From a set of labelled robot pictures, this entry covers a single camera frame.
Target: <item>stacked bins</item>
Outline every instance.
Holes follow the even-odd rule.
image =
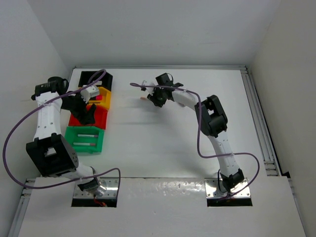
[[[79,87],[87,85],[89,78],[96,71],[85,71],[81,73]],[[96,105],[94,112],[94,124],[82,125],[73,116],[70,116],[65,138],[73,146],[76,152],[81,153],[100,153],[102,152],[104,130],[107,125],[107,115],[111,104],[113,76],[106,73],[105,76],[95,85],[100,91],[100,95],[89,100],[87,109],[92,104]]]

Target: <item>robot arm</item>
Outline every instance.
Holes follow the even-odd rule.
[[[162,74],[156,78],[158,85],[166,85],[172,87],[183,86],[180,83],[173,84],[168,74]],[[155,85],[153,82],[143,81],[142,85]],[[167,100],[172,100],[184,107],[194,110],[197,117],[199,114],[199,106],[197,98],[186,91],[170,90],[165,88],[146,88],[142,87],[142,91],[147,90],[149,95],[147,98],[154,103],[155,106],[162,107]],[[223,179],[224,188],[230,192],[238,183],[244,180],[242,170],[237,164],[232,149],[228,141],[227,135],[227,117],[223,107],[217,96],[207,97],[201,103],[201,131],[212,143],[217,155],[231,154],[229,156],[219,157],[220,172]]]
[[[47,83],[35,87],[32,99],[40,106],[65,94],[67,89],[67,80],[53,77],[48,79]],[[91,106],[87,111],[86,105],[91,97],[98,94],[98,88],[90,86],[81,93],[57,99],[39,110],[37,130],[33,142],[26,144],[26,151],[42,176],[75,179],[95,174],[92,167],[79,162],[76,151],[61,135],[60,111],[70,110],[82,124],[94,123],[95,106]],[[102,196],[106,190],[97,178],[80,179],[76,184],[82,191],[96,196]]]

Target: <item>purple cable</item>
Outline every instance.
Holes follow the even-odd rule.
[[[204,156],[202,155],[200,149],[199,149],[199,140],[200,140],[200,134],[201,134],[201,124],[202,124],[202,103],[201,103],[201,98],[199,96],[199,94],[197,94],[194,91],[190,91],[190,90],[186,90],[186,89],[182,89],[182,88],[178,88],[178,87],[172,87],[172,86],[166,86],[166,85],[139,85],[137,83],[130,83],[131,86],[134,87],[146,87],[146,88],[166,88],[166,89],[172,89],[172,90],[180,90],[180,91],[185,91],[188,92],[190,94],[193,94],[197,97],[198,99],[198,128],[197,128],[197,153],[200,157],[208,159],[208,158],[218,158],[218,157],[226,157],[226,156],[230,156],[232,154],[228,153],[228,154],[220,154],[220,155],[212,155],[212,156]],[[226,197],[222,197],[219,198],[217,201],[221,201],[221,200],[225,200],[225,199],[229,199],[230,197],[240,193],[242,190],[244,190],[245,188],[249,187],[250,184],[252,184],[252,182],[257,178],[258,174],[259,174],[259,170],[260,170],[260,163],[258,158],[251,153],[248,152],[239,152],[239,153],[233,153],[233,155],[249,155],[255,158],[255,160],[257,161],[257,165],[258,165],[258,169],[257,172],[255,174],[255,176],[252,178],[252,180],[250,180],[250,182],[243,187],[241,190],[232,193],[232,194],[228,194]]]
[[[99,74],[100,72],[103,72],[101,76],[99,76],[98,79],[94,80],[93,82],[92,79],[97,75]],[[58,99],[61,99],[61,98],[64,98],[66,96],[69,96],[69,95],[72,95],[72,94],[76,94],[78,92],[81,92],[82,90],[85,90],[86,88],[94,85],[95,83],[97,83],[99,80],[101,80],[104,75],[106,74],[106,70],[105,69],[101,69],[99,71],[97,71],[96,73],[94,73],[90,79],[88,80],[88,85],[86,85],[85,87],[83,88],[80,88],[78,90],[75,90],[75,91],[71,91],[71,92],[68,92],[66,94],[63,94],[63,95],[60,95],[60,96],[57,96],[49,101],[47,101],[45,104],[42,104],[41,106],[37,107],[36,109],[32,110],[31,112],[29,112],[27,115],[25,115],[20,121],[18,121],[18,123],[11,129],[11,131],[9,132],[8,136],[6,137],[5,139],[5,142],[4,142],[4,145],[3,145],[3,150],[2,150],[2,160],[3,160],[3,165],[4,165],[4,168],[6,170],[6,172],[8,173],[8,175],[10,176],[10,178],[15,182],[17,183],[18,185],[24,187],[24,188],[28,188],[28,189],[48,189],[48,188],[53,188],[53,187],[57,187],[57,186],[60,186],[60,185],[64,185],[64,184],[68,184],[68,183],[71,183],[71,182],[74,182],[74,181],[77,181],[77,180],[80,180],[80,178],[77,178],[77,179],[72,179],[72,180],[69,180],[69,181],[66,181],[66,182],[62,182],[62,183],[58,183],[58,184],[53,184],[53,185],[48,185],[48,186],[42,186],[42,187],[33,187],[33,186],[29,186],[29,185],[26,185],[26,184],[23,184],[22,182],[20,182],[19,180],[17,180],[13,174],[11,173],[11,171],[9,170],[9,167],[7,165],[7,162],[6,162],[6,156],[5,156],[5,152],[6,152],[6,147],[8,145],[8,142],[9,142],[9,139],[11,137],[11,135],[13,134],[13,132],[17,129],[17,127],[24,121],[26,120],[29,116],[31,116],[32,114],[34,114],[36,111],[39,111],[41,108],[43,108],[45,105],[55,101],[55,100],[58,100]],[[90,178],[96,178],[96,177],[99,177],[99,176],[102,176],[102,175],[105,175],[107,173],[110,173],[111,171],[113,170],[117,170],[118,171],[118,193],[117,193],[117,197],[118,197],[118,194],[119,194],[119,186],[120,186],[120,169],[119,168],[113,168],[113,169],[110,169],[108,171],[105,171],[101,174],[95,174],[95,175],[91,175],[91,176],[87,176],[87,177],[83,177],[81,179],[90,179]]]

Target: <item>purple wire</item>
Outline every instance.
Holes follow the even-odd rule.
[[[93,82],[92,79],[97,75],[99,74],[100,72],[103,72],[101,76],[99,76],[98,79],[94,80]],[[94,85],[95,83],[97,83],[99,80],[101,80],[104,75],[106,74],[106,70],[105,69],[101,69],[97,72],[95,72],[91,77],[90,79],[88,80],[88,85],[86,85],[85,87],[82,87],[78,90],[75,90],[75,91],[71,91],[71,92],[68,92],[66,94],[63,94],[63,95],[60,95],[60,96],[57,96],[51,100],[48,100],[47,102],[45,102],[45,104],[42,104],[41,106],[37,107],[36,109],[32,110],[31,112],[29,112],[27,115],[25,115],[20,121],[18,121],[18,123],[11,129],[11,131],[9,132],[8,136],[6,137],[5,139],[5,142],[4,142],[4,145],[3,145],[3,150],[2,150],[2,160],[3,160],[3,165],[4,165],[4,168],[6,170],[6,172],[8,173],[8,175],[10,176],[10,178],[15,182],[17,183],[18,185],[24,187],[24,188],[28,188],[28,189],[48,189],[48,188],[53,188],[53,187],[57,187],[57,186],[60,186],[60,185],[64,185],[64,184],[68,184],[68,183],[71,183],[71,182],[74,182],[74,181],[77,181],[77,180],[80,180],[80,178],[76,178],[76,179],[72,179],[72,180],[69,180],[69,181],[65,181],[65,182],[62,182],[62,183],[58,183],[58,184],[53,184],[53,185],[48,185],[48,186],[42,186],[42,187],[33,187],[33,186],[29,186],[29,185],[26,185],[26,184],[23,184],[22,182],[20,182],[19,180],[17,180],[13,174],[11,173],[11,171],[9,170],[9,167],[7,165],[7,162],[6,162],[6,156],[5,156],[5,153],[6,153],[6,147],[8,145],[8,142],[9,142],[9,139],[11,137],[11,135],[13,134],[13,132],[17,129],[17,127],[24,121],[26,120],[29,116],[31,116],[32,114],[34,114],[36,111],[39,111],[40,109],[42,109],[45,105],[55,101],[55,100],[58,100],[58,99],[61,99],[61,98],[64,98],[66,96],[69,96],[69,95],[72,95],[72,94],[76,94],[78,92],[81,92],[82,90],[85,90],[86,88]],[[118,193],[117,193],[117,197],[118,197],[118,194],[119,194],[119,186],[120,186],[120,169],[119,168],[113,168],[113,169],[110,169],[108,171],[105,171],[101,174],[95,174],[95,175],[91,175],[91,176],[87,176],[87,177],[83,177],[81,179],[90,179],[90,178],[96,178],[96,177],[99,177],[99,176],[102,176],[102,175],[105,175],[107,173],[110,173],[111,171],[113,170],[117,170],[118,171]]]
[[[252,178],[252,180],[250,180],[250,182],[245,187],[243,187],[241,190],[239,190],[239,191],[237,191],[235,193],[232,193],[232,194],[228,194],[225,197],[219,198],[217,201],[229,199],[230,197],[240,193],[245,188],[249,187],[249,185],[252,184],[252,182],[257,178],[257,176],[259,174],[259,171],[260,171],[260,163],[259,163],[258,158],[254,154],[251,154],[251,153],[248,153],[248,152],[239,152],[239,153],[233,153],[233,154],[227,153],[227,154],[212,155],[212,156],[204,156],[204,155],[202,155],[202,153],[200,151],[200,148],[199,148],[199,141],[200,141],[200,134],[201,134],[201,124],[202,124],[202,103],[201,103],[201,98],[200,98],[199,94],[197,94],[196,92],[191,91],[191,90],[186,90],[186,89],[182,89],[182,88],[178,88],[178,87],[172,87],[172,86],[166,86],[166,85],[139,85],[137,83],[130,83],[130,85],[131,86],[135,86],[135,87],[166,88],[166,89],[172,89],[172,90],[180,90],[180,91],[185,91],[185,92],[188,92],[190,94],[193,94],[193,95],[195,95],[197,97],[197,99],[198,99],[197,153],[198,153],[198,155],[200,157],[205,158],[205,159],[209,159],[209,158],[226,157],[226,156],[230,156],[230,155],[249,155],[249,156],[252,156],[252,157],[255,158],[255,160],[257,161],[258,168],[257,168],[257,172],[254,175],[254,177]]]

